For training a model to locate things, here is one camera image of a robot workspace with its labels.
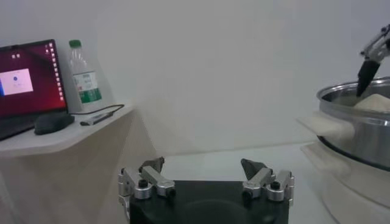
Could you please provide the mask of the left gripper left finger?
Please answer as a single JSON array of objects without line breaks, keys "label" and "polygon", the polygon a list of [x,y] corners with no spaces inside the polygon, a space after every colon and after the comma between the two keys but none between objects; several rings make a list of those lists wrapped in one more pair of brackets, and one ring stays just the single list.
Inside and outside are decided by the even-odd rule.
[{"label": "left gripper left finger", "polygon": [[176,196],[176,184],[161,175],[163,157],[145,161],[138,170],[123,167],[118,173],[118,200],[124,209],[125,218],[130,221],[131,202],[145,201],[155,193],[168,200]]}]

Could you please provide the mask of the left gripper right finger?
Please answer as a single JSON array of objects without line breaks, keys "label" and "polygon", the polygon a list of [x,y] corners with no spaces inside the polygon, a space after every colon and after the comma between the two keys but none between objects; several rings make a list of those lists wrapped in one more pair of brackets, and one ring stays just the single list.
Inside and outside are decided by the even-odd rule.
[{"label": "left gripper right finger", "polygon": [[264,163],[244,158],[241,159],[241,166],[247,178],[243,182],[242,192],[245,203],[250,203],[263,194],[269,201],[293,202],[295,178],[291,171],[281,170],[275,174]]}]

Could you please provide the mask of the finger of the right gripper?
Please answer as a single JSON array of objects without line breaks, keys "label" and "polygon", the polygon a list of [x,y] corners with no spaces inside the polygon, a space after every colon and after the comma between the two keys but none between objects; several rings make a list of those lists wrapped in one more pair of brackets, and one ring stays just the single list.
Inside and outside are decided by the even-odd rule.
[{"label": "finger of the right gripper", "polygon": [[373,81],[382,61],[389,56],[389,24],[382,27],[361,50],[364,58],[358,72],[356,96],[361,97]]}]

